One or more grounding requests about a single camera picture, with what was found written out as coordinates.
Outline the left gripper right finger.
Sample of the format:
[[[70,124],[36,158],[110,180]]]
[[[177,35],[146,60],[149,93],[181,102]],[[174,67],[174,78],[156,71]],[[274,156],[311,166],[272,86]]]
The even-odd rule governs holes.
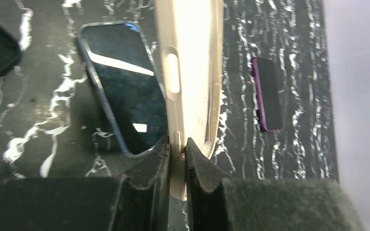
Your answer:
[[[232,178],[192,139],[185,148],[192,231],[363,231],[353,203],[333,180]]]

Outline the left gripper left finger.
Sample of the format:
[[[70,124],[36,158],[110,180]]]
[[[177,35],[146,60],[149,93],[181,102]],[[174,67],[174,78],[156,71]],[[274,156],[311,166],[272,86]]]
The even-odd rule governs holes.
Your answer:
[[[0,231],[165,231],[170,145],[116,177],[0,180]]]

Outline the purple phone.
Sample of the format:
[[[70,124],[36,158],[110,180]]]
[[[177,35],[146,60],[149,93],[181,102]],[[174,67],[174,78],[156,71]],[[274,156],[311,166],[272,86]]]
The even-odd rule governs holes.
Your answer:
[[[274,62],[263,57],[254,57],[251,64],[261,130],[267,132],[280,130],[283,128],[283,117]]]

